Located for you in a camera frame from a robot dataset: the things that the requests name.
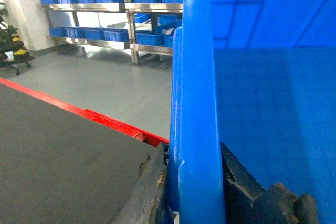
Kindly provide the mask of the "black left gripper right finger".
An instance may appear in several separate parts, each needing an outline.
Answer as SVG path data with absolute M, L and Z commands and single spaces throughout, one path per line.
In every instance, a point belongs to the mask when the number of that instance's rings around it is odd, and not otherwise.
M 315 199 L 298 197 L 282 183 L 264 189 L 225 144 L 221 144 L 227 223 L 319 223 Z

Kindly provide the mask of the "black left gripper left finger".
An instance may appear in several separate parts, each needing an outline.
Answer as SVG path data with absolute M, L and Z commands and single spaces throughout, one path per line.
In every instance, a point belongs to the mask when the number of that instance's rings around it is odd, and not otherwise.
M 169 223 L 167 181 L 169 146 L 160 143 L 139 166 L 138 181 L 111 223 Z

